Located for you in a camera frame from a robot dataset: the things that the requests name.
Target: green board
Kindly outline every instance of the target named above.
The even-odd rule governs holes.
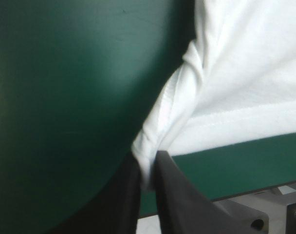
[[[0,0],[0,234],[43,233],[101,189],[193,37],[193,1]],[[175,160],[214,198],[295,180],[296,154],[276,146],[294,153],[290,139]],[[272,180],[244,173],[251,149]]]

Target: black plastic part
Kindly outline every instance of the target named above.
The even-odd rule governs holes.
[[[288,205],[286,213],[286,234],[296,234],[296,203]]]
[[[166,151],[154,166],[162,234],[256,234],[201,195]]]
[[[47,234],[134,234],[140,206],[140,179],[138,163],[129,153],[95,198]]]

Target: green surface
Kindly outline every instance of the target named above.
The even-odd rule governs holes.
[[[296,181],[296,133],[173,158],[189,181],[214,200]],[[144,193],[141,215],[156,212]]]
[[[193,35],[193,1],[0,0],[0,234],[43,233],[101,189]],[[209,197],[296,179],[296,135],[198,156],[175,160]]]

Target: gray metal part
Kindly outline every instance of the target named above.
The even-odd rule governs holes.
[[[296,184],[215,202],[232,217],[247,224],[264,221],[259,233],[285,234],[287,206],[296,203]]]

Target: white fabric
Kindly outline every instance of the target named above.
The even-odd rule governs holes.
[[[196,39],[132,152],[183,155],[296,132],[296,0],[196,0]]]

